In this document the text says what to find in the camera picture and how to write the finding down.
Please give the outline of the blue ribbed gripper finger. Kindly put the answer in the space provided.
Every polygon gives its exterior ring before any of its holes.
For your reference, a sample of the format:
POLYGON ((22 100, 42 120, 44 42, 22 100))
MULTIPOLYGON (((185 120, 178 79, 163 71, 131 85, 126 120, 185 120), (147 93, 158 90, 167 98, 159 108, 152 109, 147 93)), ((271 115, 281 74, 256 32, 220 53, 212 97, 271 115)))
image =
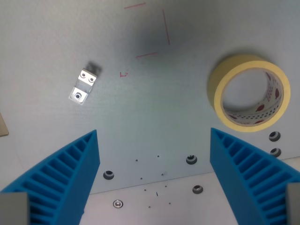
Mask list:
POLYGON ((25 192, 31 225, 78 225, 100 165, 96 130, 54 152, 6 186, 25 192))
POLYGON ((240 225, 286 225, 285 190, 300 173, 221 130, 210 130, 210 163, 240 225))

